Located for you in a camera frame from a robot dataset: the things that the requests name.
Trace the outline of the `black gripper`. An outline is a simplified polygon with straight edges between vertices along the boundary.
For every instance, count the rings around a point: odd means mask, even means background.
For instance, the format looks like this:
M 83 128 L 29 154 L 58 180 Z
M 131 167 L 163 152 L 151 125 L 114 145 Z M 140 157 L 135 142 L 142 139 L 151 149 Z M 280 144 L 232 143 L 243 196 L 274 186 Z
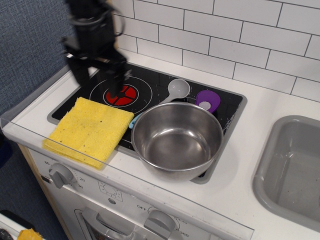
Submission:
M 112 71 L 115 75 L 109 93 L 115 98 L 122 91 L 124 82 L 130 78 L 130 70 L 125 70 L 127 59 L 115 48 L 117 35 L 113 18 L 70 17 L 69 23 L 75 29 L 75 37 L 64 37 L 61 42 L 75 80 L 85 87 L 90 80 L 90 67 Z

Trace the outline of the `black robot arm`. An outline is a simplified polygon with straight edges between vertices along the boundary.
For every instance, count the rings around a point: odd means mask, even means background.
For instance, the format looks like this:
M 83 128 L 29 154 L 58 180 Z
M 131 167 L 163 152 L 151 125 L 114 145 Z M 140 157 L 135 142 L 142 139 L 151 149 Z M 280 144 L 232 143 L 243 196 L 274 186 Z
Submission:
M 115 97 L 130 76 L 127 59 L 115 47 L 113 8 L 105 0 L 68 0 L 68 21 L 74 37 L 63 37 L 65 60 L 76 81 L 84 87 L 90 79 L 89 68 L 111 73 L 110 95 Z

